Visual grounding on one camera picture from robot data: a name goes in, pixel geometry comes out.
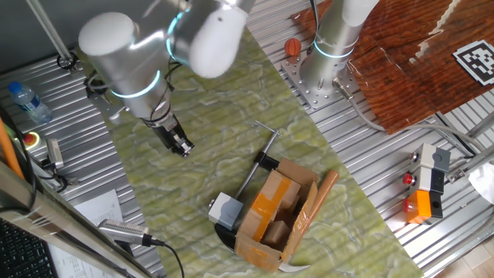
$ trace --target blue led ring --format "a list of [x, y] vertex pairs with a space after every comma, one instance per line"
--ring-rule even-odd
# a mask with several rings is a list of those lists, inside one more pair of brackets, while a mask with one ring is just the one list
[[123, 94], [115, 93], [112, 90], [110, 90], [110, 91], [117, 97], [122, 97], [122, 98], [140, 97], [140, 96], [144, 95], [145, 93], [149, 92], [151, 89], [153, 89], [154, 86], [156, 86], [156, 84], [158, 83], [158, 81], [160, 81], [160, 71], [159, 70], [156, 72], [156, 76], [155, 76], [153, 82], [151, 82], [151, 84], [149, 84], [149, 86], [147, 86], [146, 88], [144, 88], [143, 90], [141, 90], [137, 93], [133, 93], [130, 95], [123, 95]]
[[319, 46], [317, 46], [317, 42], [314, 42], [314, 46], [316, 47], [317, 51], [319, 51], [324, 56], [330, 57], [330, 58], [344, 58], [346, 56], [349, 56], [354, 51], [354, 49], [352, 49], [351, 51], [349, 51], [349, 53], [344, 54], [344, 55], [331, 55], [331, 54], [325, 53], [323, 50], [321, 50], [319, 48]]
[[168, 26], [168, 32], [167, 32], [168, 33], [167, 51], [168, 51], [168, 54], [170, 54], [171, 58], [173, 58], [173, 59], [175, 59], [175, 57], [173, 56], [173, 53], [171, 52], [171, 40], [170, 40], [170, 37], [171, 37], [171, 34], [173, 33], [175, 27], [178, 24], [178, 20], [180, 20], [180, 18], [183, 15], [184, 15], [183, 12], [178, 13], [178, 15], [171, 21], [170, 26]]

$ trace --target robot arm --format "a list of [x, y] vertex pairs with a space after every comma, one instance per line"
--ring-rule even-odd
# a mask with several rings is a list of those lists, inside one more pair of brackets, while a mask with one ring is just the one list
[[187, 157], [187, 139], [170, 105], [160, 71], [169, 57], [204, 78], [221, 76], [233, 63], [255, 0], [160, 1], [139, 22], [118, 12], [88, 21], [79, 45], [106, 85], [135, 117], [153, 128], [172, 152]]

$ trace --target orange ball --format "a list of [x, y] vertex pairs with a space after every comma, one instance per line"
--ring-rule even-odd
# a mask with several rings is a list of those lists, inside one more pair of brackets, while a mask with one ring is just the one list
[[298, 39], [291, 38], [285, 42], [285, 52], [289, 56], [297, 56], [302, 50], [302, 43]]

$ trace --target orange tape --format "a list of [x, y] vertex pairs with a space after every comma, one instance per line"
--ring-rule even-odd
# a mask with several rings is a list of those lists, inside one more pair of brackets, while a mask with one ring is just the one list
[[249, 251], [252, 252], [252, 253], [256, 253], [257, 255], [259, 255], [262, 258], [267, 258], [268, 257], [268, 254], [266, 254], [266, 252], [263, 252], [263, 251], [255, 248], [255, 247], [252, 247], [252, 246], [249, 247]]
[[262, 217], [262, 220], [259, 223], [254, 236], [252, 237], [252, 239], [256, 242], [260, 242], [262, 236], [264, 236], [264, 232], [268, 228], [271, 215], [275, 213], [276, 208], [278, 208], [281, 199], [283, 199], [283, 196], [286, 194], [286, 191], [291, 183], [292, 181], [290, 179], [283, 177], [271, 200], [269, 200], [262, 193], [258, 194], [257, 198], [255, 198], [255, 201], [252, 204], [252, 209], [258, 212]]

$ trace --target keyboard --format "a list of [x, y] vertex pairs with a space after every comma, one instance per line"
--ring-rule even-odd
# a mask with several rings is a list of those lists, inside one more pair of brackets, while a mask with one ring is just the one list
[[58, 278], [46, 242], [0, 219], [0, 276]]

